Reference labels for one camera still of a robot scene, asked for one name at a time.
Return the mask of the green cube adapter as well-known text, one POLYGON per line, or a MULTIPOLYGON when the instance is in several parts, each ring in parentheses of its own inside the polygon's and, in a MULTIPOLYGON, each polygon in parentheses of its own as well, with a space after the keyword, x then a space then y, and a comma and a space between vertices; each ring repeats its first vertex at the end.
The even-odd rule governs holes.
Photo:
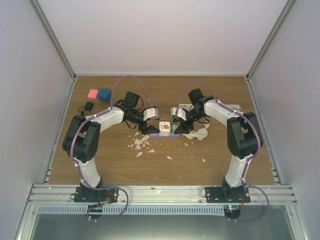
POLYGON ((171 134, 175 134, 175 131, 176 131, 176 129, 179 127, 179 125, 178 124, 171 124, 170 125, 170 133, 171 134))

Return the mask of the white cartoon cube adapter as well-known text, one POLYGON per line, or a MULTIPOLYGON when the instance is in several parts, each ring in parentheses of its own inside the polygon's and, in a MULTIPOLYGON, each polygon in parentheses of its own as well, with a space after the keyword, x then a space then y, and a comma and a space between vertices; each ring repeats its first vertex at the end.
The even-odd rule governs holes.
POLYGON ((171 123, 169 121, 160 121, 158 129, 160 137, 169 137, 171 134, 171 123))

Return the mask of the blue cube plug adapter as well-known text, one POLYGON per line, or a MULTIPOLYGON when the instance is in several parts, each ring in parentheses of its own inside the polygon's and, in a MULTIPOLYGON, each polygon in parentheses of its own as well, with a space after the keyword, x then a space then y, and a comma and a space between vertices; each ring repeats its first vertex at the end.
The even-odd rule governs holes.
POLYGON ((111 101, 112 91, 107 88, 101 88, 98 91, 97 97, 103 103, 109 103, 111 101))

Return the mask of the black plug adapter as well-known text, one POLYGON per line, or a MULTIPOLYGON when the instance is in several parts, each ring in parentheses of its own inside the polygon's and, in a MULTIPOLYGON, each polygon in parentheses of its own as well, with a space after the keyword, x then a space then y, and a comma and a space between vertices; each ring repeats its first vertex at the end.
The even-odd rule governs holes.
POLYGON ((85 111, 90 112, 93 106, 94 106, 94 103, 92 101, 87 101, 83 108, 85 111))

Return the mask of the pink cube plug adapter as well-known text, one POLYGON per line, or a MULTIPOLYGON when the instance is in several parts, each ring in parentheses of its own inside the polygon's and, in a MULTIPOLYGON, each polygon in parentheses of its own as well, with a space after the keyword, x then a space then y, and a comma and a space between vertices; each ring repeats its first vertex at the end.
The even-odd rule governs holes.
POLYGON ((99 90, 98 89, 90 89, 87 95, 88 99, 95 100, 98 96, 99 90))

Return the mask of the purple power strip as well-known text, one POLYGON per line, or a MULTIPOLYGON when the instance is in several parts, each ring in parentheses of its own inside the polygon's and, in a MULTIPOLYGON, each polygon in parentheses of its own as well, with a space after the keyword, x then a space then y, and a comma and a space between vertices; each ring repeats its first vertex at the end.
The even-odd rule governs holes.
POLYGON ((179 134, 173 134, 173 133, 171 133, 168 136, 162 136, 162 135, 159 135, 158 133, 149 134, 149 137, 154 138, 154 139, 158 139, 158 138, 160 138, 160 139, 176 139, 176 138, 179 138, 179 136, 180 136, 179 134))

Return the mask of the white USB power strip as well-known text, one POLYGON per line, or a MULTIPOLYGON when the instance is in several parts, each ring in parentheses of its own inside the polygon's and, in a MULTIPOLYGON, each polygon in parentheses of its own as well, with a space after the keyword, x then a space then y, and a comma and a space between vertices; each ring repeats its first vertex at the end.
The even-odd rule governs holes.
POLYGON ((194 106, 192 104, 179 104, 179 108, 186 110, 186 111, 190 111, 194 108, 194 106))

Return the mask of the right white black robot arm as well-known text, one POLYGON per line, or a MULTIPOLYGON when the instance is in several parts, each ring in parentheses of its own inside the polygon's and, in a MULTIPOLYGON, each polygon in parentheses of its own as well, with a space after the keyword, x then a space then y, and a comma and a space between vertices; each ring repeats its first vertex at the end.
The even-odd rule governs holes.
POLYGON ((172 117, 179 120, 175 134, 189 134, 194 122, 211 117, 223 124, 227 130, 227 146, 231 153, 229 169, 222 181, 221 196, 228 203, 234 202, 246 191, 246 174, 252 159, 263 146, 257 117, 252 112, 243 113, 222 103, 214 95, 204 96, 197 88, 189 92, 193 105, 191 110, 173 107, 172 117))

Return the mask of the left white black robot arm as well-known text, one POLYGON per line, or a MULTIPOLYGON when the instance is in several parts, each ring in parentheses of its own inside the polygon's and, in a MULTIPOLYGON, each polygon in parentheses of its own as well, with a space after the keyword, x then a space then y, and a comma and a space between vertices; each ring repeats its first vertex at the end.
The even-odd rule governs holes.
POLYGON ((102 179, 98 174, 95 155, 98 150, 100 133, 108 128, 131 122, 143 135, 159 133, 159 129, 148 125, 149 120, 158 120, 160 111, 156 106, 136 109, 141 97, 128 91, 124 99, 106 110, 87 117, 76 115, 64 137, 62 149, 73 160, 80 175, 80 183, 86 187, 85 195, 92 202, 103 197, 102 179))

